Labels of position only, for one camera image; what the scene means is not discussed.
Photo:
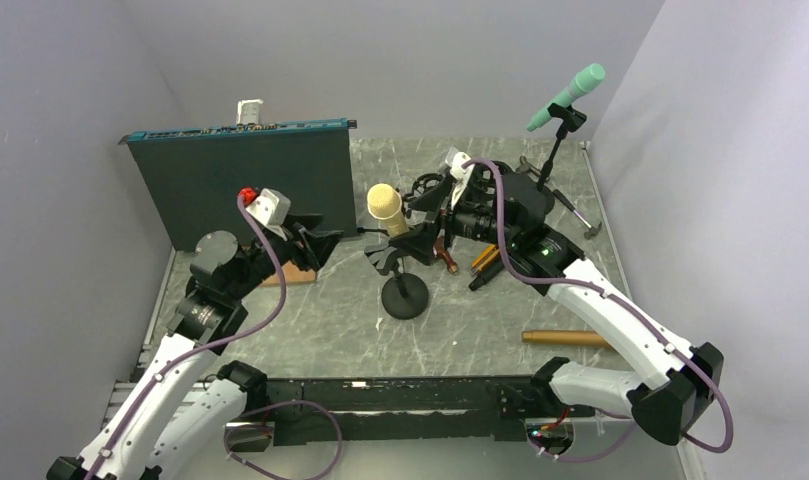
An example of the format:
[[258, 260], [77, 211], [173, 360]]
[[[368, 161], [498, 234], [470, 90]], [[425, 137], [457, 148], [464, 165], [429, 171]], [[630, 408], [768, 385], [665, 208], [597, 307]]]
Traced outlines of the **black condenser microphone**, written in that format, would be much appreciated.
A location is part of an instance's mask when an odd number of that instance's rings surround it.
[[494, 260], [487, 266], [483, 267], [469, 283], [468, 288], [470, 291], [477, 291], [490, 283], [499, 273], [505, 269], [503, 262], [500, 259]]

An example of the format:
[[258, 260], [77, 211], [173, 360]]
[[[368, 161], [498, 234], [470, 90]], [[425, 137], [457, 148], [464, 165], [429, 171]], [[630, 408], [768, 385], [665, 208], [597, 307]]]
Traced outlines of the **cream yellow microphone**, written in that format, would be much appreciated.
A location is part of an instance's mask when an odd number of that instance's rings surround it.
[[396, 237], [409, 231], [402, 206], [401, 195], [389, 184], [376, 184], [367, 192], [369, 214], [386, 228], [390, 237]]

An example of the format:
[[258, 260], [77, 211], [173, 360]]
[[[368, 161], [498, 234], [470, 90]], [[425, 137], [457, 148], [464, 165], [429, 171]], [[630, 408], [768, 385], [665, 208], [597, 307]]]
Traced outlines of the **black round-base clip stand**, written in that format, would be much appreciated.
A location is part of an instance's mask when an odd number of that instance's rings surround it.
[[555, 133], [554, 146], [550, 151], [548, 159], [543, 163], [538, 175], [536, 183], [538, 191], [542, 191], [545, 182], [550, 179], [554, 167], [554, 159], [562, 141], [568, 136], [569, 133], [579, 130], [588, 119], [586, 114], [576, 110], [571, 104], [568, 106], [563, 106], [556, 102], [552, 102], [543, 107], [531, 118], [526, 126], [526, 130], [528, 132], [533, 132], [554, 118], [559, 119], [561, 124]]

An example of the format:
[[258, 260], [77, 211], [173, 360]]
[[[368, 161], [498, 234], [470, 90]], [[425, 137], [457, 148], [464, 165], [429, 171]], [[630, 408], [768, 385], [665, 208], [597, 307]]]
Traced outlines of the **gold microphone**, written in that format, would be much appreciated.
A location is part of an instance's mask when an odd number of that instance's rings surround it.
[[603, 336], [594, 331], [526, 330], [522, 332], [521, 338], [524, 343], [530, 344], [614, 349]]

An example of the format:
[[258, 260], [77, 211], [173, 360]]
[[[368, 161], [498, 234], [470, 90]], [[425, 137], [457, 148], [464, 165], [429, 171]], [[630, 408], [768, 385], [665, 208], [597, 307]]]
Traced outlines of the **mint green microphone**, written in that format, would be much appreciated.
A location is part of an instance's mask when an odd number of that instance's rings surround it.
[[528, 132], [533, 132], [547, 124], [553, 115], [549, 112], [552, 105], [568, 108], [574, 101], [591, 93], [605, 79], [606, 71], [598, 63], [592, 63], [579, 71], [568, 85], [538, 110], [526, 125]]

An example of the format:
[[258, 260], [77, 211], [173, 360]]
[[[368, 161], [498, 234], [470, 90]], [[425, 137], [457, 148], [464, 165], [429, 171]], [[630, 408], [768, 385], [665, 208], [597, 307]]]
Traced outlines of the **black tripod shock mount stand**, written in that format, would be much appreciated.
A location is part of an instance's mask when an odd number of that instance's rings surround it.
[[[402, 210], [403, 210], [406, 221], [407, 221], [407, 207], [406, 207], [406, 204], [408, 202], [410, 202], [411, 200], [415, 200], [417, 197], [420, 197], [430, 187], [436, 186], [439, 182], [440, 182], [440, 175], [438, 173], [429, 173], [429, 174], [424, 174], [424, 175], [418, 177], [413, 182], [413, 184], [411, 186], [411, 189], [409, 191], [405, 192], [404, 194], [401, 194], [400, 191], [396, 187], [394, 187], [402, 197], [402, 200], [403, 200]], [[368, 232], [383, 233], [383, 234], [386, 234], [387, 236], [389, 236], [386, 228], [383, 225], [382, 225], [381, 228], [369, 228], [369, 227], [358, 226], [357, 227], [357, 232], [358, 233], [368, 233]]]

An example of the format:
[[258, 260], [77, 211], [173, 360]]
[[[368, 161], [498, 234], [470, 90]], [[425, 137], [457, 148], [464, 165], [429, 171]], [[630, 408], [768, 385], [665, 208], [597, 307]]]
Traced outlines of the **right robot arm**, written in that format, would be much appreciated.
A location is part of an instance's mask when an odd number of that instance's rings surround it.
[[514, 172], [498, 178], [482, 168], [469, 176], [425, 174], [398, 210], [426, 217], [393, 243], [418, 260], [436, 257], [439, 237], [496, 246], [509, 274], [572, 311], [628, 362], [630, 371], [619, 372], [550, 360], [530, 391], [540, 413], [589, 406], [629, 417], [666, 445], [687, 440], [714, 453], [730, 449], [733, 419], [719, 388], [723, 353], [671, 332], [619, 291], [579, 246], [547, 224], [554, 204], [554, 192]]

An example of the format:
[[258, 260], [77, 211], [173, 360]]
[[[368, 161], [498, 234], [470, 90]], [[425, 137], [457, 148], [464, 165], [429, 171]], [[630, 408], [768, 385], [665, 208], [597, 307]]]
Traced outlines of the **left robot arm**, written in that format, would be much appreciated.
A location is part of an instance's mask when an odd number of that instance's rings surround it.
[[223, 230], [198, 241], [187, 293], [145, 373], [100, 433], [78, 455], [57, 458], [47, 478], [173, 479], [227, 422], [265, 411], [266, 375], [239, 361], [223, 366], [201, 399], [181, 405], [228, 344], [258, 332], [240, 329], [244, 298], [271, 276], [283, 281], [287, 263], [320, 270], [343, 234], [319, 230], [319, 214], [288, 214], [274, 229], [245, 218], [257, 235], [247, 248]]

